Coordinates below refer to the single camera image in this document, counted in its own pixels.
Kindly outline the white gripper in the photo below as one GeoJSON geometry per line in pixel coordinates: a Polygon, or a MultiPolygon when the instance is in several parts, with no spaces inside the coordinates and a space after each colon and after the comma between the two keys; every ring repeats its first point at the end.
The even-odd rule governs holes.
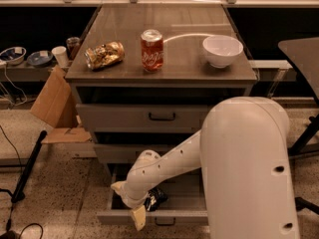
{"type": "Polygon", "coordinates": [[[150,185],[148,183],[132,183],[129,181],[117,181],[111,188],[122,197],[123,202],[131,210],[131,217],[138,231],[146,226],[146,208],[143,206],[148,196],[150,185]]]}

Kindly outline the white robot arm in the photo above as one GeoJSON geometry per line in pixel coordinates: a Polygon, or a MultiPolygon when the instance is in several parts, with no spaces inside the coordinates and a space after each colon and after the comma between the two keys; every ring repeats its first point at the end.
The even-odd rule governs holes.
{"type": "Polygon", "coordinates": [[[165,155],[143,151],[112,189],[142,229],[149,191],[199,168],[211,239],[300,239],[288,132],[289,117],[277,102],[231,98],[214,106],[201,130],[165,155]]]}

